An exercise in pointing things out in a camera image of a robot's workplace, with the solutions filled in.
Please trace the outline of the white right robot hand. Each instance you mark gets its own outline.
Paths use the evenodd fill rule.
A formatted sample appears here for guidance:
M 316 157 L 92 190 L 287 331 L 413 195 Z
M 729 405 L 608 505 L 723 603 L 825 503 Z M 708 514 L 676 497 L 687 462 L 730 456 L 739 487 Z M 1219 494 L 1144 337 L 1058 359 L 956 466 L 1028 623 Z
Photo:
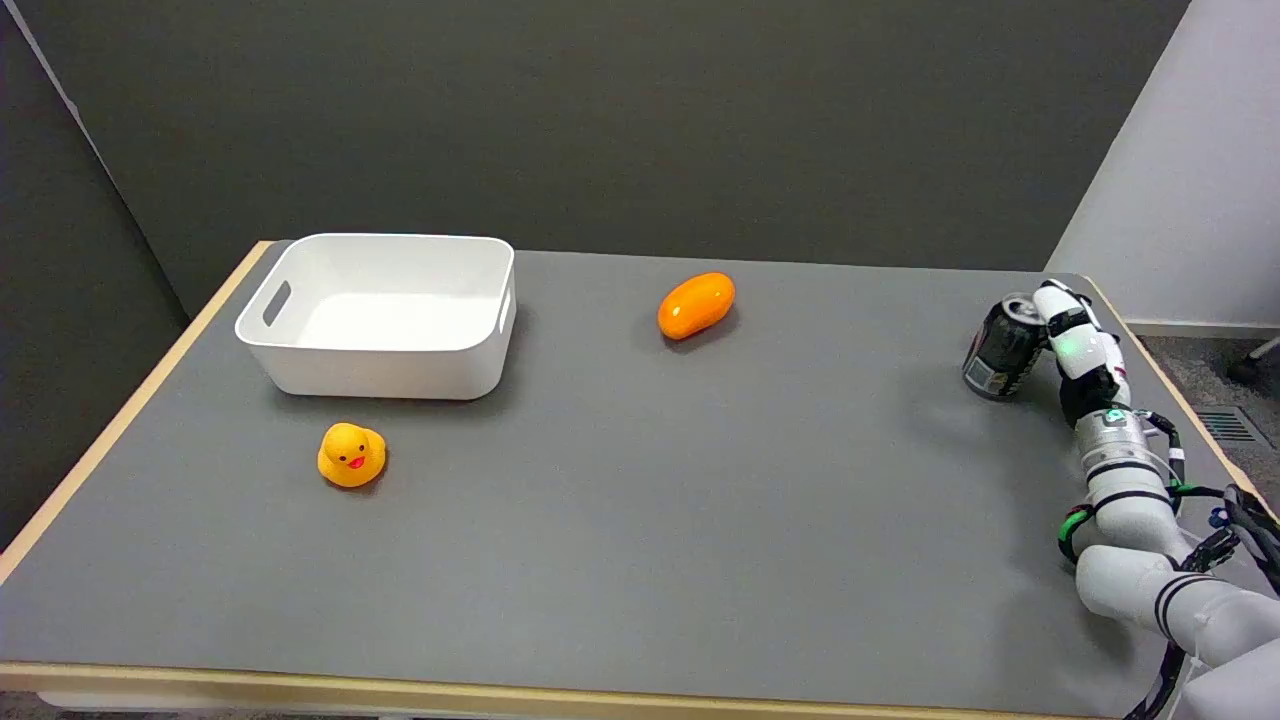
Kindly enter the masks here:
M 1092 301 L 1061 281 L 1043 281 L 1032 295 L 1044 319 L 1048 350 L 1061 378 L 1059 404 L 1074 427 L 1082 418 L 1132 410 L 1132 388 L 1119 337 L 1105 331 Z

